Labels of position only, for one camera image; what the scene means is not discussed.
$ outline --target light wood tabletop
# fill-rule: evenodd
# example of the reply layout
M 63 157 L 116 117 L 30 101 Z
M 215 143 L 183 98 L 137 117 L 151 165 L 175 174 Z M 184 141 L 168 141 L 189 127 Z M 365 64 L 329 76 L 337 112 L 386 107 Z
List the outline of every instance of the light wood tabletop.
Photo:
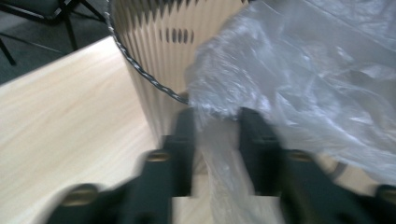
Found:
M 79 183 L 115 186 L 137 175 L 150 149 L 149 126 L 110 37 L 9 82 L 0 87 L 0 223 L 40 222 L 54 196 Z M 189 202 L 202 207 L 199 223 L 211 222 L 207 198 Z

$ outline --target dark carpet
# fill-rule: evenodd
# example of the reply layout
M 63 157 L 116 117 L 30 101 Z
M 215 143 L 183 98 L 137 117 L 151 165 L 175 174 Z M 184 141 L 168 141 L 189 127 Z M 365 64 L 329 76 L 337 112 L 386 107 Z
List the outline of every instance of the dark carpet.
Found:
M 107 7 L 106 0 L 88 0 L 99 12 L 104 14 Z M 91 15 L 91 12 L 83 5 L 75 11 Z M 87 19 L 77 14 L 70 16 L 75 32 L 78 47 L 84 48 L 109 35 L 107 26 L 103 22 Z M 28 21 L 19 17 L 0 12 L 0 32 L 26 39 L 41 45 L 59 49 L 63 52 L 71 52 L 72 48 L 64 23 L 56 26 L 48 26 L 35 21 Z M 33 71 L 47 63 L 62 58 L 64 55 L 30 46 L 3 36 L 0 36 L 6 44 L 12 57 L 17 62 L 12 66 L 6 56 L 0 51 L 0 84 Z

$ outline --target metal mesh wastebasket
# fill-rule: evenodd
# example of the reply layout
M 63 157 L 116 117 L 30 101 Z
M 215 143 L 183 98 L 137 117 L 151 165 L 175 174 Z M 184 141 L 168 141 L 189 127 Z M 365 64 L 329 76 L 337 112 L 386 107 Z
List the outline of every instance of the metal mesh wastebasket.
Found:
M 110 0 L 108 24 L 129 64 L 154 140 L 188 104 L 184 72 L 196 48 L 248 1 Z

